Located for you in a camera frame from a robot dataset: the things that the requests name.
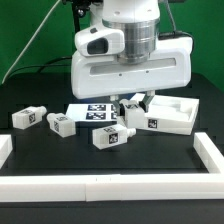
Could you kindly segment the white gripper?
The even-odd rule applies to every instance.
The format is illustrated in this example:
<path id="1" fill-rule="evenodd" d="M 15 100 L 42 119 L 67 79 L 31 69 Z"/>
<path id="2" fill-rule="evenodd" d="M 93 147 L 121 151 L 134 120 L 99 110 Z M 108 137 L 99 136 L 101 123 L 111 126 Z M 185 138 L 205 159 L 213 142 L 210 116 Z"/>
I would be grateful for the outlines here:
<path id="1" fill-rule="evenodd" d="M 121 94 L 143 92 L 142 108 L 148 111 L 153 90 L 186 86 L 191 80 L 192 39 L 180 37 L 158 40 L 157 48 L 146 62 L 121 64 L 115 55 L 84 57 L 76 52 L 72 58 L 72 92 L 78 99 L 111 96 L 120 114 Z"/>

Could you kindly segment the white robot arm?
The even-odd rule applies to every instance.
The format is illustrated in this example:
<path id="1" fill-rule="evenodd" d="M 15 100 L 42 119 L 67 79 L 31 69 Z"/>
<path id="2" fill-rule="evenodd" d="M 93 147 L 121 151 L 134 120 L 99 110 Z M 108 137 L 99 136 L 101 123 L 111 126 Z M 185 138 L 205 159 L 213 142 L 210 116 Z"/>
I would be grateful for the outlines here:
<path id="1" fill-rule="evenodd" d="M 159 0 L 103 0 L 75 35 L 71 85 L 79 99 L 182 87 L 191 79 L 193 40 L 159 38 Z"/>

